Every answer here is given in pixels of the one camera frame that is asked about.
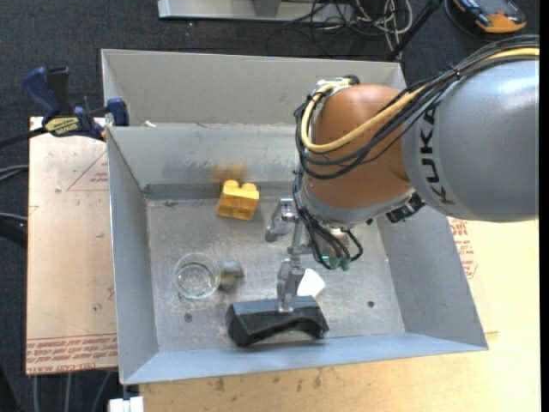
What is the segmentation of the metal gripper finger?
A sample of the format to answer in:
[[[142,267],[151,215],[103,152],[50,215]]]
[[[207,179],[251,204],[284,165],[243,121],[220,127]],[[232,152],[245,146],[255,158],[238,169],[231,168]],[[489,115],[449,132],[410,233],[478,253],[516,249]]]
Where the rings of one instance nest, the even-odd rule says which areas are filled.
[[[294,227],[296,214],[293,210],[292,198],[280,198],[271,215],[270,224],[265,230],[265,240],[274,242],[279,237],[289,234]]]
[[[282,261],[277,275],[279,312],[290,312],[292,310],[292,299],[297,295],[304,274],[305,269],[299,260],[285,259]]]

